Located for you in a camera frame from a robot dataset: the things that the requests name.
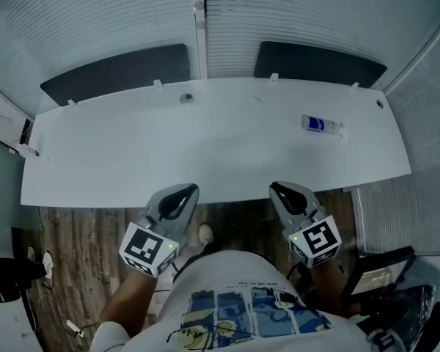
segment graphic print on shirt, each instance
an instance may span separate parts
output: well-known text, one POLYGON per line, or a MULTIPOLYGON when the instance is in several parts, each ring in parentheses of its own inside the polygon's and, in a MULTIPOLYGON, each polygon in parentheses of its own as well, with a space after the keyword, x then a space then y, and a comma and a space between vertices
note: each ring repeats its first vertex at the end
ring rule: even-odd
POLYGON ((243 293, 237 292, 193 293, 180 329, 173 331, 166 342, 176 339, 185 350, 207 351, 255 337, 280 337, 330 328, 326 317, 300 305, 294 295, 269 287, 253 287, 250 291, 252 301, 245 301, 243 293))
POLYGON ((276 300, 272 288, 252 288, 252 309, 257 316, 257 333, 261 337, 295 334, 292 318, 276 300))
POLYGON ((217 304, 218 348, 253 339, 252 317, 246 310, 242 293, 221 293, 217 304))
POLYGON ((213 325, 215 299, 213 291, 201 291, 191 295, 189 311, 183 315, 178 342, 190 351, 213 349, 213 325))

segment black panel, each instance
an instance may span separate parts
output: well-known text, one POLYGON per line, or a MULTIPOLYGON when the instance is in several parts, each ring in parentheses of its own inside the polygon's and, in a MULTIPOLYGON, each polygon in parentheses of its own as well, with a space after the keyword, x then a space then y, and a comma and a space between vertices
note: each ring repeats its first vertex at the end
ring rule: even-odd
POLYGON ((386 71, 386 66, 361 57, 309 45, 262 42, 254 77, 305 79, 360 87, 371 87, 386 71))
POLYGON ((352 304, 357 303, 366 303, 373 296, 382 296, 391 293, 395 288, 398 282, 403 278, 404 273, 412 266, 414 262, 415 254, 414 250, 411 246, 407 246, 405 248, 393 250, 390 252, 382 253, 382 254, 374 254, 368 257, 359 258, 355 264, 355 268, 352 271, 351 277, 349 278, 347 285, 340 295, 342 305, 344 308, 349 308, 352 304), (376 288, 374 290, 369 290, 367 292, 352 294, 353 290, 358 285, 361 277, 364 273, 371 272, 374 270, 379 270, 381 268, 385 268, 395 263, 400 263, 406 261, 406 266, 403 271, 399 274, 399 277, 396 279, 396 282, 390 284, 386 287, 376 288))
POLYGON ((21 144, 25 144, 26 143, 26 137, 29 135, 29 129, 31 128, 31 122, 26 119, 24 126, 23 126, 23 131, 21 132, 21 137, 20 137, 20 143, 21 144))
POLYGON ((167 45, 129 52, 93 62, 61 74, 43 84, 44 90, 60 106, 123 90, 189 81, 191 78, 187 47, 167 45))

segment white t-shirt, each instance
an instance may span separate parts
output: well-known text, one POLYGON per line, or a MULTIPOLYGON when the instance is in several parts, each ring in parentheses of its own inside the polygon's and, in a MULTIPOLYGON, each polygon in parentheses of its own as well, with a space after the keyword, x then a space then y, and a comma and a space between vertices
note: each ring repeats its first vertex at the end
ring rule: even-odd
POLYGON ((341 317, 307 309, 293 286, 258 255, 224 251, 179 276, 158 322, 130 339, 103 323, 93 352, 370 351, 365 334, 341 317))

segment black object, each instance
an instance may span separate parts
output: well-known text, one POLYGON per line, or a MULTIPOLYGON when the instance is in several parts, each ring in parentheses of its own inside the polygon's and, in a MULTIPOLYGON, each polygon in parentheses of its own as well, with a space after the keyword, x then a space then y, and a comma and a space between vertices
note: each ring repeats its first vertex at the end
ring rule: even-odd
POLYGON ((368 59, 310 45, 262 42, 257 55, 254 77, 305 79, 333 84, 371 87, 387 67, 368 59))
POLYGON ((412 247, 407 246, 392 252, 383 254, 375 254, 369 257, 363 257, 357 260, 356 267, 352 271, 351 277, 347 285, 341 293, 341 301, 344 308, 348 308, 352 304, 360 303, 362 305, 362 314, 364 314, 364 306, 377 301, 382 296, 387 296, 395 288, 397 283, 403 278, 404 273, 411 267, 414 262, 415 254, 412 247), (389 266, 398 263, 406 262, 402 270, 398 273, 396 278, 393 278, 391 283, 385 284, 382 287, 377 287, 375 284, 381 284, 382 281, 372 280, 377 275, 388 274, 389 266), (361 285, 360 291, 354 293, 357 285, 361 285))
POLYGON ((26 119, 24 126, 23 126, 23 131, 21 132, 20 144, 26 143, 26 133, 28 133, 30 128, 31 128, 31 121, 26 119))
POLYGON ((43 84, 41 89, 60 106, 123 90, 191 79, 187 47, 167 45, 129 52, 78 67, 43 84))
POLYGON ((160 221, 162 219, 175 220, 184 210, 192 194, 199 189, 196 184, 191 184, 186 189, 180 190, 176 193, 164 197, 158 205, 158 212, 160 214, 160 221))
POLYGON ((276 181, 271 184, 271 188, 275 190, 277 196, 290 214, 307 214, 308 201, 302 193, 283 186, 276 181))
POLYGON ((440 343, 440 302, 437 302, 424 326, 414 352, 431 352, 440 343))
POLYGON ((365 304, 365 306, 366 311, 362 311, 361 314, 370 315, 370 317, 357 323, 357 326, 367 335, 376 329, 389 329, 404 318, 408 312, 406 304, 391 300, 372 301, 371 308, 369 308, 369 304, 365 304))
POLYGON ((32 280, 45 276, 42 263, 31 260, 0 258, 0 302, 10 302, 21 297, 22 290, 32 286, 32 280))
POLYGON ((431 285, 396 290, 389 300, 397 304, 405 304, 407 313, 391 329, 399 335, 407 351, 412 351, 419 339, 422 328, 427 323, 433 308, 435 288, 431 285))
POLYGON ((290 279, 290 277, 292 276, 292 274, 293 274, 293 272, 298 268, 298 265, 303 265, 303 262, 298 262, 298 263, 296 263, 295 265, 293 265, 292 266, 292 268, 290 269, 290 271, 288 271, 288 274, 287 274, 287 280, 289 280, 290 279))

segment black device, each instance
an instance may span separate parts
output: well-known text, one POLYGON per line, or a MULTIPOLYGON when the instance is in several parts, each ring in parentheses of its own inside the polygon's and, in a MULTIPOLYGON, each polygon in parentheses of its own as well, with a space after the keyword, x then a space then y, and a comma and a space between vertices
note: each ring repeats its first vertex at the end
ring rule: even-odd
POLYGON ((362 311, 371 312, 372 303, 395 290, 414 259, 414 250, 410 246, 358 259, 340 296, 344 308, 360 303, 362 311))
POLYGON ((41 89, 59 106, 123 90, 189 81, 191 70, 184 44, 147 48, 102 59, 70 70, 43 84, 41 89))
POLYGON ((333 84, 371 87, 387 67, 369 59, 295 43, 262 42, 257 55, 254 77, 269 78, 278 73, 280 78, 305 79, 333 84))

